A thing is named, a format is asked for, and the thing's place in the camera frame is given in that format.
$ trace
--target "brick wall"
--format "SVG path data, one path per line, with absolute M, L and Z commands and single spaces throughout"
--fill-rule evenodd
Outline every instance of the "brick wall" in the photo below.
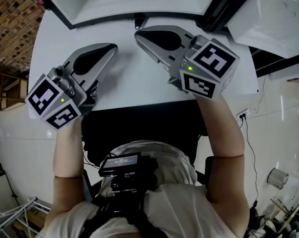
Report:
M 28 70 L 45 9 L 37 0 L 0 0 L 0 71 Z

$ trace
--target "white table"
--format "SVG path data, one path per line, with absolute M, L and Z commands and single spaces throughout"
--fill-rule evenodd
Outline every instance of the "white table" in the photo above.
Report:
M 225 36 L 204 33 L 194 21 L 174 18 L 150 18 L 145 27 L 177 25 L 194 35 L 216 38 L 241 59 L 224 96 L 257 93 L 258 83 L 249 48 Z M 136 44 L 134 21 L 110 21 L 74 30 L 68 28 L 51 11 L 41 22 L 31 61 L 29 90 L 39 77 L 62 65 L 77 49 L 95 43 L 115 43 L 119 59 L 98 87 L 99 101 L 93 110 L 106 110 L 194 99 L 192 94 L 167 84 L 169 74 Z

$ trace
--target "person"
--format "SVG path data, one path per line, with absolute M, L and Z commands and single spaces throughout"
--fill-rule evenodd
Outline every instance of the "person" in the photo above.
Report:
M 206 191 L 196 185 L 197 175 L 189 158 L 163 142 L 136 141 L 112 151 L 116 155 L 141 152 L 157 159 L 157 189 L 144 197 L 149 222 L 168 238 L 242 237 L 249 222 L 244 193 L 244 139 L 224 98 L 196 97 L 214 154 Z M 53 204 L 46 237 L 77 238 L 98 206 L 85 202 L 83 189 L 82 118 L 60 129 L 53 160 Z M 104 179 L 99 194 L 111 196 Z M 92 238 L 141 238 L 125 218 L 112 218 L 95 230 Z

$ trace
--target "metal rack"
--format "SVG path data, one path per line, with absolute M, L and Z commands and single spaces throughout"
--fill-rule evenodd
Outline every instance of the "metal rack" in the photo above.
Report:
M 9 211 L 3 212 L 3 213 L 0 211 L 0 218 L 10 216 L 2 224 L 0 224 L 0 233 L 4 234 L 7 238 L 10 238 L 10 236 L 5 232 L 4 228 L 7 227 L 14 220 L 17 220 L 18 222 L 20 222 L 22 225 L 24 225 L 27 228 L 28 236 L 30 238 L 33 238 L 33 237 L 41 238 L 42 237 L 42 235 L 41 235 L 42 231 L 38 232 L 29 226 L 29 222 L 28 222 L 28 218 L 27 218 L 27 210 L 29 210 L 31 208 L 35 208 L 41 212 L 44 212 L 45 214 L 48 214 L 48 212 L 50 211 L 50 207 L 41 203 L 36 197 L 34 197 L 32 199 L 28 199 L 28 200 L 29 200 L 29 202 L 27 202 L 21 206 L 18 206 L 16 208 L 13 208 Z M 19 218 L 20 216 L 23 216 L 23 215 L 25 218 L 25 222 Z

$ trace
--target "black chair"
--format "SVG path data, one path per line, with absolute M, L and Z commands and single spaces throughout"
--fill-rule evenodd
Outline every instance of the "black chair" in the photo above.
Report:
M 206 158 L 204 174 L 202 174 L 196 170 L 196 173 L 198 176 L 197 181 L 201 184 L 204 184 L 207 188 L 208 188 L 209 179 L 211 176 L 213 160 L 214 160 L 213 156 Z M 87 171 L 84 170 L 84 192 L 85 192 L 86 201 L 91 202 L 98 195 L 99 190 L 101 188 L 101 184 L 102 184 L 102 180 L 98 181 L 94 185 L 91 185 Z
M 93 111 L 82 122 L 84 150 L 98 167 L 116 147 L 144 139 L 177 147 L 193 164 L 200 135 L 208 134 L 195 100 Z

